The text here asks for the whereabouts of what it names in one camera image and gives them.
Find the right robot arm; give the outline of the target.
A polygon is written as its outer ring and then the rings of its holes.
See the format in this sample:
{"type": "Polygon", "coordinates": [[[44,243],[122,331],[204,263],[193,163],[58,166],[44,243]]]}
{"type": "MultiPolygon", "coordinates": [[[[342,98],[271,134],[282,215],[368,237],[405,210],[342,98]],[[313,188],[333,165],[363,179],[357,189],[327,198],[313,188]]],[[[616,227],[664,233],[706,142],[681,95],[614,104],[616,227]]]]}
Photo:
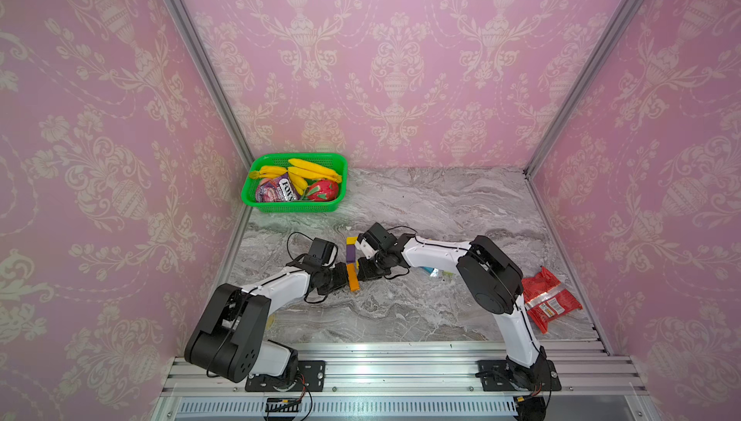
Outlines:
{"type": "Polygon", "coordinates": [[[536,339],[526,314],[523,274],[494,241],[432,241],[414,233],[399,237],[374,226],[359,235],[358,279],[390,279],[394,268],[430,268],[458,274],[477,305],[493,315],[506,357],[478,362],[476,377],[485,391],[526,391],[534,396],[560,391],[555,364],[536,339]]]}

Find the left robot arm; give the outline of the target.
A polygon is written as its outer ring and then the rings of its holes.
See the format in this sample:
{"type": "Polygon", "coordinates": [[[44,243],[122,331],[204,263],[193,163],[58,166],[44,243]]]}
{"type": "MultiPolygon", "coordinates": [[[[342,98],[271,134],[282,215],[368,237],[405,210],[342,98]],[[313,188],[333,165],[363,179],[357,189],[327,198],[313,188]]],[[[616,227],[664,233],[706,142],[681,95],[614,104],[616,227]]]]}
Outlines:
{"type": "Polygon", "coordinates": [[[336,263],[314,270],[287,266],[254,285],[222,284],[196,324],[184,359],[209,377],[289,389],[300,380],[298,351],[264,338],[269,316],[314,291],[327,296],[348,283],[347,266],[336,263]]]}

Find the purple block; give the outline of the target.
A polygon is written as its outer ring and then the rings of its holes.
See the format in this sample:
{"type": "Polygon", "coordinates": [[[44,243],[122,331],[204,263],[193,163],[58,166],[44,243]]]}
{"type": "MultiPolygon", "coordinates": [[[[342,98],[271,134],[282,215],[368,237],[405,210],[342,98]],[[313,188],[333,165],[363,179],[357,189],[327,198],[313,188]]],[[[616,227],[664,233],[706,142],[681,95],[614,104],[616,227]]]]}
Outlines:
{"type": "Polygon", "coordinates": [[[349,265],[354,265],[356,263],[355,245],[347,245],[345,247],[345,261],[347,261],[347,264],[349,265]]]}

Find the orange block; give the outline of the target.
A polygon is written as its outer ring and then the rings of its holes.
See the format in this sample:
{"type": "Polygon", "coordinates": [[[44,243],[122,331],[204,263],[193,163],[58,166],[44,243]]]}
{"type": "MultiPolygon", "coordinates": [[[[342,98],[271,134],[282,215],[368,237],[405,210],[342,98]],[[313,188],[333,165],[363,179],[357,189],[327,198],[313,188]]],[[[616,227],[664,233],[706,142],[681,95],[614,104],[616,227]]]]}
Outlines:
{"type": "Polygon", "coordinates": [[[349,290],[352,293],[360,291],[360,282],[357,276],[356,266],[353,263],[347,263],[347,280],[349,281],[349,290]]]}

